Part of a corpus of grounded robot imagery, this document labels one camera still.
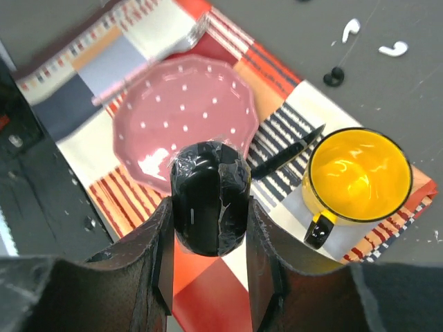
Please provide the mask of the pink dotted plate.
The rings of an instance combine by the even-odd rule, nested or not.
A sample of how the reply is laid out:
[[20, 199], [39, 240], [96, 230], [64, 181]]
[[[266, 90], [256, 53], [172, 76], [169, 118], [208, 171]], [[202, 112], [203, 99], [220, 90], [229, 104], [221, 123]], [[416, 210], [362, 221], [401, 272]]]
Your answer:
[[252, 88], [230, 64], [186, 55], [152, 67], [114, 116], [114, 153], [137, 182], [170, 193], [170, 166], [197, 142], [247, 155], [259, 126]]

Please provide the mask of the pink handled fork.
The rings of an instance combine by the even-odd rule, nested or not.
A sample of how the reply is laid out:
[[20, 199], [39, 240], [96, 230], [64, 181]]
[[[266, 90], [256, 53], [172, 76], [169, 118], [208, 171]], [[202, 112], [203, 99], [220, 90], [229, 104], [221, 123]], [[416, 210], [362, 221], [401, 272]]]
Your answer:
[[184, 37], [182, 37], [175, 44], [168, 46], [165, 50], [162, 50], [160, 53], [150, 58], [145, 64], [136, 68], [123, 80], [113, 84], [100, 95], [93, 97], [91, 100], [92, 104], [94, 106], [98, 106], [100, 104], [107, 103], [109, 100], [116, 97], [120, 92], [123, 92], [125, 89], [128, 89], [131, 85], [139, 81], [154, 65], [162, 62], [171, 55], [185, 53], [193, 49], [206, 33], [208, 25], [208, 13], [205, 12]]

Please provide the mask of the white earbud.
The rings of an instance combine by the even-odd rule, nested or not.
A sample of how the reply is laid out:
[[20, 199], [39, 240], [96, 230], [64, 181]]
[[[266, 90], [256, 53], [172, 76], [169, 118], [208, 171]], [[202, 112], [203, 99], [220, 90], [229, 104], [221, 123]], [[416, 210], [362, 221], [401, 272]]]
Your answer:
[[378, 51], [389, 57], [400, 57], [408, 51], [408, 44], [404, 41], [396, 41], [391, 47], [380, 46]]
[[361, 24], [358, 19], [353, 18], [350, 21], [348, 21], [343, 29], [342, 39], [341, 39], [342, 43], [346, 44], [349, 39], [349, 36], [358, 34], [360, 28]]

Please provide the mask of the black earbud charging case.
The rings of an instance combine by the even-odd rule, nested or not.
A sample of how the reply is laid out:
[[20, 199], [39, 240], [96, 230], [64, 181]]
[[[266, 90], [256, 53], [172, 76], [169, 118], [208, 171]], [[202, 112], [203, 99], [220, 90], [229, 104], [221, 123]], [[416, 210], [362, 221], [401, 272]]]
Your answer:
[[191, 252], [222, 257], [243, 241], [251, 170], [236, 149], [218, 141], [183, 148], [170, 170], [174, 227]]

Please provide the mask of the yellow enamel mug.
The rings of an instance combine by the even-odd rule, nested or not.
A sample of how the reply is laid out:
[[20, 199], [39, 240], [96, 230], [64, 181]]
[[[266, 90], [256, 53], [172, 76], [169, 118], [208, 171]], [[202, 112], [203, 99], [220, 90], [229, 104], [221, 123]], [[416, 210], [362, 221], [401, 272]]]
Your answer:
[[317, 250], [336, 225], [387, 219], [412, 188], [410, 162], [392, 139], [363, 127], [331, 132], [314, 148], [302, 178], [302, 198], [313, 215], [305, 244]]

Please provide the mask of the black knife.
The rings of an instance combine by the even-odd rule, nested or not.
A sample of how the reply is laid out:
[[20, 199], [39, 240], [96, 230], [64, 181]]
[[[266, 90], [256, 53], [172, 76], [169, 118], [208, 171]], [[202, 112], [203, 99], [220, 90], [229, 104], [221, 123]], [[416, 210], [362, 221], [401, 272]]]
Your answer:
[[326, 124], [322, 124], [294, 144], [289, 145], [276, 155], [270, 157], [270, 159], [259, 164], [257, 167], [254, 167], [251, 170], [252, 179], [261, 180], [297, 158], [320, 137], [325, 126]]

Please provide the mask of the black earbud near placemat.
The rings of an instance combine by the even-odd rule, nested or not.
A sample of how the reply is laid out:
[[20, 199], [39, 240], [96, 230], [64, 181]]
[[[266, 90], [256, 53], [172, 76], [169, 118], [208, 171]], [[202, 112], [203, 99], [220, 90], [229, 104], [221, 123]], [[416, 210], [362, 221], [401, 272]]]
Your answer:
[[336, 66], [330, 73], [323, 76], [323, 82], [330, 87], [340, 86], [345, 79], [345, 74], [342, 68]]

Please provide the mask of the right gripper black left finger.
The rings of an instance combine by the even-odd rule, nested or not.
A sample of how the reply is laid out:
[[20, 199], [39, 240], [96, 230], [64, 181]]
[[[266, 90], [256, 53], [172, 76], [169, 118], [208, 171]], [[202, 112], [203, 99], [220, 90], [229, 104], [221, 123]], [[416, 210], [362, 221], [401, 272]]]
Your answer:
[[78, 263], [1, 259], [2, 331], [164, 331], [172, 312], [172, 200], [118, 242]]

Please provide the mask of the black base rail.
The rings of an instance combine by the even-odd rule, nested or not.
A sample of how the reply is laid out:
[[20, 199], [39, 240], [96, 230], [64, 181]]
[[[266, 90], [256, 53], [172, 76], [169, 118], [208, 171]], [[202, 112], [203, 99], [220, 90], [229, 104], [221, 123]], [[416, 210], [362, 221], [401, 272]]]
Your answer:
[[1, 65], [1, 255], [83, 261], [112, 238], [80, 180]]

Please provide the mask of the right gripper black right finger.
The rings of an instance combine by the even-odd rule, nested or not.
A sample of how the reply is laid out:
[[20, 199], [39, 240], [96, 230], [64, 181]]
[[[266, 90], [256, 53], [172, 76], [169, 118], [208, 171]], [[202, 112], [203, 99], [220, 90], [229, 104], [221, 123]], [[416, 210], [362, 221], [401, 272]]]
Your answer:
[[442, 268], [340, 264], [248, 203], [248, 294], [254, 331], [441, 331]]

